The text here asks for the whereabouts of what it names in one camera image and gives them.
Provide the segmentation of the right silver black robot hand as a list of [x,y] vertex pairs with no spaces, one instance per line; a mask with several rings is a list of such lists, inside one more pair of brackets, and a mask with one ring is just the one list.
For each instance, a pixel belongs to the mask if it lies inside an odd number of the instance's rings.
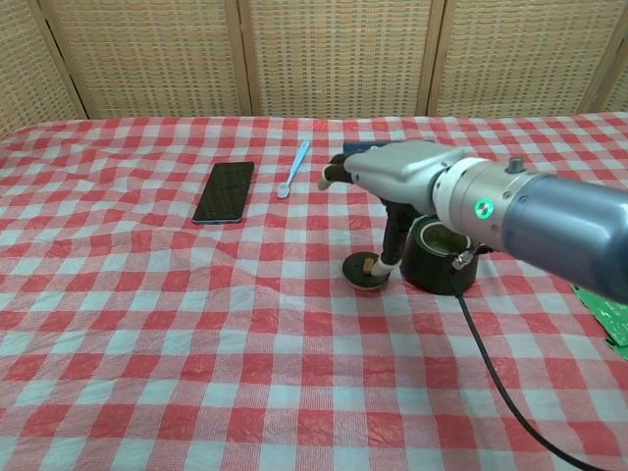
[[375,289],[386,284],[401,262],[414,221],[436,213],[433,191],[438,177],[464,157],[459,147],[406,140],[337,154],[325,166],[320,190],[332,183],[354,184],[376,196],[387,212],[381,253],[356,252],[343,262],[343,275],[354,287]]

